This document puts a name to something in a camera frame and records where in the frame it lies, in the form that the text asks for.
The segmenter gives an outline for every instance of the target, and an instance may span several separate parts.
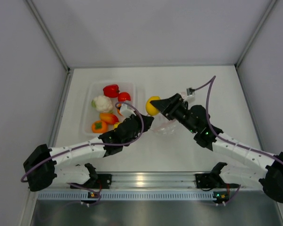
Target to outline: white cauliflower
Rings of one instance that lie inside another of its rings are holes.
[[[112,111],[113,105],[109,97],[100,95],[95,97],[91,106],[94,107],[98,112],[108,113]]]

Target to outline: gray floor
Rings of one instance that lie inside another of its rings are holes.
[[[276,203],[263,193],[240,192],[226,207],[196,201],[105,201],[87,208],[38,201],[31,226],[282,226]]]

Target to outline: white wall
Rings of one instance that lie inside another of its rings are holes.
[[[283,152],[283,0],[279,1],[240,67],[268,152]]]
[[[270,0],[34,0],[72,67],[234,64]]]
[[[22,0],[0,0],[0,226],[16,225],[23,162],[48,140],[65,72]]]

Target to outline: metal vent strip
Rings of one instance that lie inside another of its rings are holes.
[[[153,191],[153,192],[135,192],[135,191],[102,191],[101,200],[103,201],[175,201],[175,200],[202,200],[212,201],[213,192],[198,191]],[[88,192],[84,191],[44,191],[39,192],[38,200],[95,200],[88,197]]]

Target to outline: white plastic container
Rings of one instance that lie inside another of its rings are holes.
[[[91,106],[92,100],[99,96],[103,95],[103,88],[108,85],[117,84],[119,86],[120,92],[127,92],[131,96],[131,103],[135,107],[135,100],[136,100],[136,88],[132,82],[126,81],[98,81],[94,82],[90,85],[89,90],[87,92],[87,97],[85,99],[84,110],[83,110],[83,119],[81,123],[82,132],[86,136],[90,137],[98,137],[101,133],[93,133],[91,130],[91,125],[95,122],[100,120],[100,112],[95,110]],[[117,113],[117,109],[114,107],[115,103],[117,102],[117,98],[111,98],[113,104],[113,114],[116,115],[119,121],[123,121],[125,118],[120,116]],[[108,125],[108,131],[113,129],[113,125]]]

